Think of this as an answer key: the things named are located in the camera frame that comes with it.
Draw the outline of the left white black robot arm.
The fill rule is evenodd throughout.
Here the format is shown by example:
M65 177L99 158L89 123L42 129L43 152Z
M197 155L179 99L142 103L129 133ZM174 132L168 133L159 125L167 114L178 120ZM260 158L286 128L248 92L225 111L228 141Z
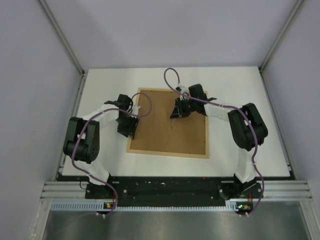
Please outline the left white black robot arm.
M102 132L109 124L116 124L116 131L126 138L133 138L140 121L140 106L133 98L119 94L116 100L108 100L100 108L82 117L69 119L63 143L63 153L71 165L84 173L89 182L97 185L96 192L109 198L114 191L108 183L110 173L102 165Z

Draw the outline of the light wooden picture frame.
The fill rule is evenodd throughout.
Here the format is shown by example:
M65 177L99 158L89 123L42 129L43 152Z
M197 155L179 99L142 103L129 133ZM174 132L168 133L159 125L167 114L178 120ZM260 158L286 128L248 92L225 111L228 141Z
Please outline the light wooden picture frame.
M170 116L178 95L164 88L139 88L135 102L140 118L134 139L128 139L128 153L167 157L208 159L209 120L197 112L186 118L176 118L171 129Z

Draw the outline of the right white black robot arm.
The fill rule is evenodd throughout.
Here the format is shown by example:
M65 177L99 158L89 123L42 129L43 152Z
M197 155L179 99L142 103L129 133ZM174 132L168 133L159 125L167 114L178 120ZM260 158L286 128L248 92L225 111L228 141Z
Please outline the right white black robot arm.
M220 185L218 192L221 198L229 200L234 197L245 198L257 183L257 176L262 174L257 168L255 156L258 146L264 143L268 129L257 107L247 103L242 107L229 104L218 104L215 97L208 98L201 84L184 87L178 84L172 90L179 94L170 116L171 119L182 119L197 112L206 117L213 117L227 122L232 139L238 147L238 160L233 183Z

